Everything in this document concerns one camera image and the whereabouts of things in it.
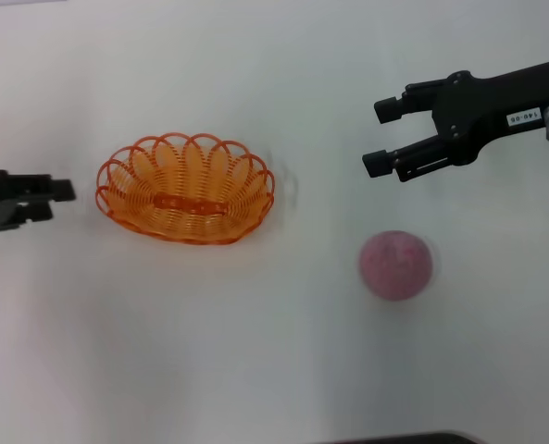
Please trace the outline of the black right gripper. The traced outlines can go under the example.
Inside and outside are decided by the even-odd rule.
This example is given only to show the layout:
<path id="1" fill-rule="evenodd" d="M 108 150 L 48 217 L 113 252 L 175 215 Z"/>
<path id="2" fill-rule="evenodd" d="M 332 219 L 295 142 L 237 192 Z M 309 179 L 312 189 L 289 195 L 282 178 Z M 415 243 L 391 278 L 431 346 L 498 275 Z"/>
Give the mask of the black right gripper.
<path id="1" fill-rule="evenodd" d="M 549 141 L 549 62 L 488 79 L 462 71 L 449 81 L 411 83 L 400 97 L 374 104 L 381 124 L 432 111 L 438 136 L 364 154 L 372 179 L 395 173 L 407 182 L 451 165 L 468 165 L 490 142 L 520 132 L 544 128 Z"/>

